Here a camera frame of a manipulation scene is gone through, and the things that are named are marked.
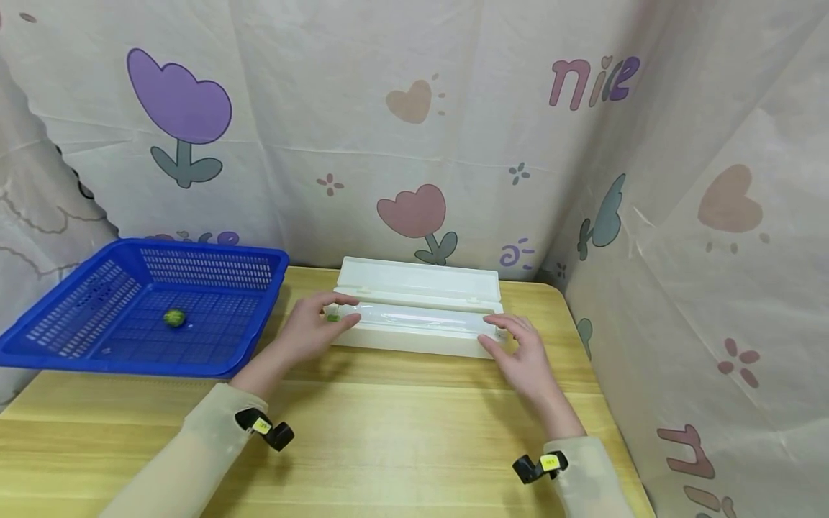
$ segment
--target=basket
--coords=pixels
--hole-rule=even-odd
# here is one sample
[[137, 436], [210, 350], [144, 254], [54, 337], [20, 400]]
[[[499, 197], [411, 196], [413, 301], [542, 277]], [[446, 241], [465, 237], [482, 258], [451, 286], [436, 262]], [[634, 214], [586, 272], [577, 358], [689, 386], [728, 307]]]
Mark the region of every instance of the basket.
[[[226, 378], [279, 295], [282, 250], [118, 240], [0, 336], [0, 366]], [[184, 312], [180, 327], [164, 314]]]

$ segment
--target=green ball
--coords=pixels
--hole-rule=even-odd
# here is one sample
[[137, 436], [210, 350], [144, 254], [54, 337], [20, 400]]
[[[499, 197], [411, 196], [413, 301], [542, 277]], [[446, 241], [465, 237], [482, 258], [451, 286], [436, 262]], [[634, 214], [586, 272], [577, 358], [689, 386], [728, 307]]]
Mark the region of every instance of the green ball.
[[184, 323], [184, 311], [171, 309], [164, 313], [164, 322], [170, 327], [179, 327]]

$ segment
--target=wooden table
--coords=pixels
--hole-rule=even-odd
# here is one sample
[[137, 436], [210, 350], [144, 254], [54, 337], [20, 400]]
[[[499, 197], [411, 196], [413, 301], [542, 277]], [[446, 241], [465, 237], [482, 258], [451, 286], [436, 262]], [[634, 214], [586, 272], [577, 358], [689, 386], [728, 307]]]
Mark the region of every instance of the wooden table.
[[[290, 268], [265, 329], [337, 272]], [[553, 371], [613, 459], [636, 516], [653, 516], [560, 293], [501, 283], [508, 312], [541, 331]], [[0, 414], [0, 516], [95, 516], [214, 385], [43, 372]], [[540, 426], [489, 360], [333, 347], [300, 366], [270, 414], [297, 437], [282, 453], [252, 440], [204, 516], [563, 516], [550, 483], [511, 469], [536, 457]]]

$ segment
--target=right hand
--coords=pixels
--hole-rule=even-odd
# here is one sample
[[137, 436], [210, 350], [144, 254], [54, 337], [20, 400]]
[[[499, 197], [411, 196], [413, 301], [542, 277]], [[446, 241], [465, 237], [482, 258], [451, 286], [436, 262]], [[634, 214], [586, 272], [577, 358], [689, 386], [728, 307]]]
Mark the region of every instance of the right hand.
[[478, 336], [478, 341], [495, 359], [507, 383], [518, 394], [534, 404], [539, 404], [547, 399], [550, 393], [560, 391], [550, 370], [550, 362], [547, 360], [541, 335], [526, 317], [495, 314], [486, 315], [483, 320], [488, 324], [506, 329], [518, 341], [516, 351], [509, 354], [489, 336]]

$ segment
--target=beige sleeve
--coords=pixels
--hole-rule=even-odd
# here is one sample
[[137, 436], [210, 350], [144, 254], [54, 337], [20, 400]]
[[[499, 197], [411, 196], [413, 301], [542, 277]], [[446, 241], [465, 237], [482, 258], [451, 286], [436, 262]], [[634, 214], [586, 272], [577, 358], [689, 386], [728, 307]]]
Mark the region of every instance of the beige sleeve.
[[554, 480], [569, 518], [633, 518], [601, 440], [577, 437], [544, 445], [544, 453], [556, 451], [570, 462]]
[[197, 517], [248, 442], [237, 412], [268, 405], [218, 384], [184, 419], [178, 435], [112, 500], [100, 516]]

